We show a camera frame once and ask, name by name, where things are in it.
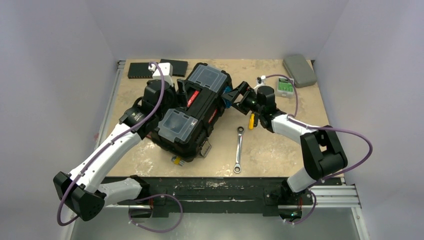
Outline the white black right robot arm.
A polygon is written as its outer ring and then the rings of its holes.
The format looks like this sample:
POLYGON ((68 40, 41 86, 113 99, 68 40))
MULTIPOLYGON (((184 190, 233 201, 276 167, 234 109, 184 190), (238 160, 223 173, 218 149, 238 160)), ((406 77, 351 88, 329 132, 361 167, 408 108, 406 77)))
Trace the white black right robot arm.
POLYGON ((239 112, 255 114, 261 126, 298 143, 301 147, 303 167, 281 183, 280 197, 288 204, 300 198, 301 192, 318 180, 336 173, 348 165, 340 140, 331 126, 311 126, 296 121, 277 108, 275 91, 262 85, 253 89, 242 82, 234 90, 224 93, 239 112))

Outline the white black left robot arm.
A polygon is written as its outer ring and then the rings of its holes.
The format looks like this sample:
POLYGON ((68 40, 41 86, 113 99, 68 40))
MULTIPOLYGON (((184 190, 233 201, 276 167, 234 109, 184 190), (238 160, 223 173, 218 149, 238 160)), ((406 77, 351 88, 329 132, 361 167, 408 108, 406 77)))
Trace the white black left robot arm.
POLYGON ((53 184, 60 199, 56 221, 67 226, 81 218, 90 221, 108 205, 134 201, 142 205, 153 198, 150 185, 139 176, 104 183, 103 180, 121 158, 158 127, 176 102, 175 87, 166 80, 150 80, 127 109, 111 134, 89 157, 69 173, 58 172, 53 184))

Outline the black plastic toolbox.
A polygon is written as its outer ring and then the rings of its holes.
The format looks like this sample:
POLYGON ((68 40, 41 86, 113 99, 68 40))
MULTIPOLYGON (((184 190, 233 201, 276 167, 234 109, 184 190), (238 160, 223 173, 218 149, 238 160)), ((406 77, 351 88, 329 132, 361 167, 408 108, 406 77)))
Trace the black plastic toolbox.
POLYGON ((203 156, 205 144, 227 104, 222 94, 232 90, 231 76, 207 63, 197 63, 177 93, 186 96, 173 104, 150 132, 152 142, 186 162, 203 156))

